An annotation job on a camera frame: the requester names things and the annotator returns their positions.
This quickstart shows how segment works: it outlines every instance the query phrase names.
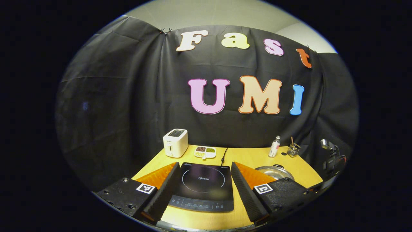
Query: power cord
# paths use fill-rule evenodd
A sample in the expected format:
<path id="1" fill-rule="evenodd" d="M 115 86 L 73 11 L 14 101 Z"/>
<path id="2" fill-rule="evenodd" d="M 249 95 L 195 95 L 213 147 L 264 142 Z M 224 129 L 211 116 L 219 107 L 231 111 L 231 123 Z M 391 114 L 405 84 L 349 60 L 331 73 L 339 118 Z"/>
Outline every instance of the power cord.
<path id="1" fill-rule="evenodd" d="M 345 155 L 340 155 L 339 147 L 336 146 L 336 145 L 335 145 L 335 147 L 336 147 L 336 150 L 337 150 L 338 161 L 341 161 L 342 159 L 344 159 L 345 162 L 343 164 L 345 165 L 346 164 L 346 156 Z"/>
<path id="2" fill-rule="evenodd" d="M 226 151 L 227 151 L 227 147 L 226 147 L 226 150 L 225 150 L 225 152 L 224 152 L 224 154 L 223 154 L 223 157 L 222 157 L 222 163 L 221 163 L 221 165 L 220 165 L 220 166 L 222 166 L 222 165 L 223 165 L 223 161 L 225 161 Z"/>

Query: foam letter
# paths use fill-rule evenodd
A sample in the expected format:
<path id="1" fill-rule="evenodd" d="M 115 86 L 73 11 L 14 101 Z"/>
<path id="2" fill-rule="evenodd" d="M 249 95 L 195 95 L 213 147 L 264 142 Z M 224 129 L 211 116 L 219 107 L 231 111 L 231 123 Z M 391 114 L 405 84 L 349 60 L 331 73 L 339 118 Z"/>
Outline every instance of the foam letter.
<path id="1" fill-rule="evenodd" d="M 226 39 L 222 40 L 222 45 L 225 47 L 237 47 L 246 49 L 250 45 L 248 44 L 248 38 L 244 34 L 240 33 L 227 33 L 224 35 Z"/>
<path id="2" fill-rule="evenodd" d="M 293 90 L 295 91 L 295 97 L 293 98 L 293 106 L 289 113 L 292 115 L 299 115 L 302 113 L 300 107 L 302 105 L 302 95 L 305 88 L 301 85 L 293 85 Z"/>
<path id="3" fill-rule="evenodd" d="M 188 51 L 194 49 L 194 45 L 192 45 L 192 42 L 195 44 L 200 43 L 200 40 L 202 40 L 202 36 L 207 36 L 209 34 L 208 31 L 203 30 L 203 31 L 189 31 L 189 32 L 184 32 L 181 34 L 183 36 L 182 42 L 180 43 L 180 46 L 176 48 L 176 51 L 181 52 L 181 51 Z"/>
<path id="4" fill-rule="evenodd" d="M 191 79 L 190 85 L 190 100 L 192 107 L 202 114 L 217 114 L 225 107 L 226 86 L 230 84 L 226 79 L 215 79 L 212 83 L 216 86 L 216 103 L 214 105 L 206 105 L 203 101 L 203 87 L 207 84 L 204 79 Z"/>
<path id="5" fill-rule="evenodd" d="M 280 48 L 281 44 L 276 40 L 265 39 L 263 43 L 266 45 L 265 50 L 273 55 L 281 56 L 284 54 L 283 50 Z"/>
<path id="6" fill-rule="evenodd" d="M 254 76 L 242 76 L 240 81 L 243 83 L 243 104 L 239 107 L 242 114 L 253 112 L 252 100 L 255 103 L 256 111 L 260 113 L 267 102 L 264 112 L 267 114 L 277 114 L 279 109 L 279 91 L 282 86 L 280 80 L 271 79 L 262 91 L 258 80 Z"/>
<path id="7" fill-rule="evenodd" d="M 312 65 L 308 62 L 309 55 L 306 54 L 305 50 L 303 49 L 296 49 L 296 51 L 300 55 L 300 60 L 302 60 L 303 65 L 305 65 L 307 68 L 311 68 Z"/>

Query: letter i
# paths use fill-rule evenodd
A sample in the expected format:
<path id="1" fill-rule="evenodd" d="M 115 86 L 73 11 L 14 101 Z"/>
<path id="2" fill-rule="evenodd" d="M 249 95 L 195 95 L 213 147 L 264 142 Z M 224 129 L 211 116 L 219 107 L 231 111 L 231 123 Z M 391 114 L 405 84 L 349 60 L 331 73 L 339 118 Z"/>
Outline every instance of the letter i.
<path id="1" fill-rule="evenodd" d="M 293 99 L 293 107 L 289 113 L 292 115 L 300 115 L 302 113 L 300 107 L 302 105 L 302 96 L 305 88 L 301 85 L 293 85 L 293 90 L 295 91 L 295 97 Z"/>

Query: cable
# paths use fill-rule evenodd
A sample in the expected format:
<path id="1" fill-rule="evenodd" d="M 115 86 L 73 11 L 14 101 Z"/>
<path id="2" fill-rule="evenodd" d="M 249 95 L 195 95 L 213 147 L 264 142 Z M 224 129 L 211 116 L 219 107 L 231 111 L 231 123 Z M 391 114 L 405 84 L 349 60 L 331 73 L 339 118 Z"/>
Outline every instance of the cable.
<path id="1" fill-rule="evenodd" d="M 227 147 L 226 147 L 226 150 L 225 150 L 225 152 L 223 153 L 223 157 L 222 157 L 222 163 L 220 164 L 220 166 L 222 166 L 222 165 L 223 165 L 223 161 L 225 161 L 225 155 L 226 155 L 226 151 L 227 151 Z"/>
<path id="2" fill-rule="evenodd" d="M 342 159 L 345 159 L 345 163 L 346 163 L 346 157 L 343 157 Z M 342 160 L 342 159 L 340 159 L 340 160 Z"/>
<path id="3" fill-rule="evenodd" d="M 337 148 L 337 155 L 340 156 L 340 151 L 339 151 L 339 147 L 335 145 L 335 147 Z"/>

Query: utensil holder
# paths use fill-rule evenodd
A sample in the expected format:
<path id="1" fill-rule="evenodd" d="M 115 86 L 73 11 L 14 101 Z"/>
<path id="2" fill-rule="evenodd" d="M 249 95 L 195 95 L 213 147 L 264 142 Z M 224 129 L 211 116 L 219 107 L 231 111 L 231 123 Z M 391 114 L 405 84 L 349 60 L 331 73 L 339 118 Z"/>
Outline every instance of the utensil holder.
<path id="1" fill-rule="evenodd" d="M 286 152 L 290 157 L 296 157 L 299 152 L 300 146 L 295 144 L 290 144 L 288 151 Z"/>

